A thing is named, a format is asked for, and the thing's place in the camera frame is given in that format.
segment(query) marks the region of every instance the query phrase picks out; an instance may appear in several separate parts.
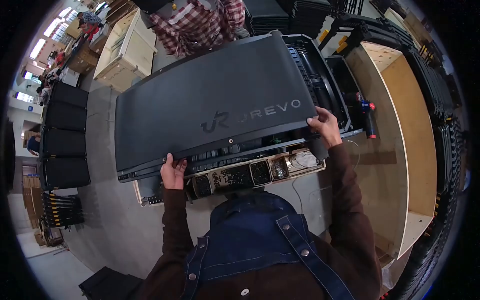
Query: wooden cart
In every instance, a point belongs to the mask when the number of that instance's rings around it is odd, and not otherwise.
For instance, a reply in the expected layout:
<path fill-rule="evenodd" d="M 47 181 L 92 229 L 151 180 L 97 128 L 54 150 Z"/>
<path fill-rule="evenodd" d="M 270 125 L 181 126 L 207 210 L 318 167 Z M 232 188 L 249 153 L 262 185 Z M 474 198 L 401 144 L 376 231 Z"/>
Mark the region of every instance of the wooden cart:
<path fill-rule="evenodd" d="M 362 42 L 346 58 L 364 97 L 376 106 L 377 138 L 352 138 L 355 171 L 375 244 L 401 257 L 433 219 L 437 164 L 425 100 L 400 51 Z"/>

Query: wooden box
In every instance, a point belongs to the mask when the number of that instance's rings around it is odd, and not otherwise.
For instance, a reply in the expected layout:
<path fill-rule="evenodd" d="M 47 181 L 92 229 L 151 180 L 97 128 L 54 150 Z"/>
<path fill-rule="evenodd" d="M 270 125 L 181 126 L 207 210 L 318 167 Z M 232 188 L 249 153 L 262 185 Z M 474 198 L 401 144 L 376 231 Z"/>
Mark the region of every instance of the wooden box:
<path fill-rule="evenodd" d="M 375 245 L 395 259 L 433 219 L 437 164 L 432 124 L 419 84 L 400 51 L 362 42 L 346 58 L 363 96 L 375 104 L 377 138 L 352 138 L 355 168 Z"/>
<path fill-rule="evenodd" d="M 140 18 L 140 9 L 118 21 L 98 60 L 94 79 L 124 92 L 132 80 L 152 73 L 156 35 Z"/>

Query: black running belt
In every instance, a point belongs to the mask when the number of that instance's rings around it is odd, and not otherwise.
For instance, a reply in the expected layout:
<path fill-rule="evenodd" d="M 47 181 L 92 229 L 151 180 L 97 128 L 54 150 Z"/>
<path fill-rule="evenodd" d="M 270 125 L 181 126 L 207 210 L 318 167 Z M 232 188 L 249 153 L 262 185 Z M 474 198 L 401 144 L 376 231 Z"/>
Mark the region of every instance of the black running belt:
<path fill-rule="evenodd" d="M 118 96 L 117 171 L 307 127 L 315 113 L 280 36 L 231 42 Z"/>

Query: cable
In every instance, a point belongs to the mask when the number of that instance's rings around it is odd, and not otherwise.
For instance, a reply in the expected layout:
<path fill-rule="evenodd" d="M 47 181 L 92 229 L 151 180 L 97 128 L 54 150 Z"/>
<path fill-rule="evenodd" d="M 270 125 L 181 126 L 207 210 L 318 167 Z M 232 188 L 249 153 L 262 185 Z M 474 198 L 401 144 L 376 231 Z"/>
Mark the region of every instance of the cable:
<path fill-rule="evenodd" d="M 295 186 L 293 185 L 293 184 L 297 181 L 298 178 L 299 178 L 299 177 L 295 178 L 295 180 L 292 181 L 292 188 L 293 188 L 293 190 L 295 191 L 295 193 L 297 193 L 297 196 L 298 196 L 299 201 L 300 201 L 300 214 L 303 215 L 303 203 L 301 202 L 301 198 L 300 198 L 299 192 L 297 192 L 297 189 L 296 189 Z"/>
<path fill-rule="evenodd" d="M 303 203 L 302 203 L 302 201 L 301 201 L 300 194 L 299 194 L 299 192 L 297 191 L 297 189 L 295 188 L 295 185 L 294 185 L 294 183 L 295 183 L 295 182 L 297 181 L 297 179 L 299 179 L 299 178 L 300 178 L 300 177 L 297 177 L 297 178 L 295 178 L 295 180 L 292 181 L 292 188 L 293 188 L 293 190 L 295 191 L 295 193 L 297 194 L 297 196 L 298 196 L 298 198 L 299 198 L 299 201 L 300 201 L 300 214 L 303 215 Z M 324 188 L 321 188 L 321 189 L 317 189 L 317 190 L 315 190 L 315 191 L 312 191 L 312 192 L 308 195 L 308 198 L 310 199 L 310 195 L 313 194 L 314 192 L 323 191 L 323 190 L 329 189 L 329 188 L 331 188 L 331 187 L 332 187 L 332 186 L 329 185 L 329 186 L 326 186 L 326 187 L 324 187 Z"/>
<path fill-rule="evenodd" d="M 357 164 L 356 164 L 355 167 L 353 168 L 353 170 L 355 171 L 355 169 L 357 168 L 357 166 L 359 165 L 359 162 L 360 162 L 360 155 L 361 155 L 361 154 L 360 154 L 360 146 L 359 146 L 356 142 L 354 142 L 354 141 L 352 141 L 352 140 L 347 140 L 347 141 L 354 143 L 354 144 L 357 146 L 357 149 L 359 150 L 359 158 L 357 159 Z"/>

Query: plaid shirt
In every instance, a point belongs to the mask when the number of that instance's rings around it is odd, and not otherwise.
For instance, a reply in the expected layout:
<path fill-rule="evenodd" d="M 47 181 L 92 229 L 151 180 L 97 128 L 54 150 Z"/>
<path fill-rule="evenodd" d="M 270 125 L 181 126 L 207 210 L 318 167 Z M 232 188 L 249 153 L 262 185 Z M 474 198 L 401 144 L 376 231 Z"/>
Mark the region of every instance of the plaid shirt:
<path fill-rule="evenodd" d="M 187 3 L 167 20 L 157 13 L 150 15 L 154 31 L 167 54 L 182 57 L 233 41 L 234 30 L 243 27 L 245 22 L 243 0 L 218 0 L 214 11 L 197 0 L 187 0 Z"/>
<path fill-rule="evenodd" d="M 93 12 L 84 12 L 84 14 L 82 15 L 82 19 L 85 21 L 85 23 L 90 24 L 100 23 L 102 21 L 102 19 L 100 19 Z"/>

